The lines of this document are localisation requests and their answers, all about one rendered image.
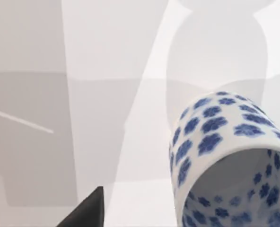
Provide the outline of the white cup with blue flowers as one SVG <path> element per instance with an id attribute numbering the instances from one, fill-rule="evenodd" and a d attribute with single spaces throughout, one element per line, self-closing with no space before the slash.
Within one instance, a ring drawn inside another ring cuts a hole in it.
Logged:
<path id="1" fill-rule="evenodd" d="M 252 100 L 209 93 L 169 143 L 177 227 L 280 227 L 280 130 Z"/>

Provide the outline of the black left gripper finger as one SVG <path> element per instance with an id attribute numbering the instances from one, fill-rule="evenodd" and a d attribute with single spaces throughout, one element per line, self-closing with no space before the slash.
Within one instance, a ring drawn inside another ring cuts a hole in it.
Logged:
<path id="1" fill-rule="evenodd" d="M 98 186 L 56 227 L 104 227 L 104 188 Z"/>

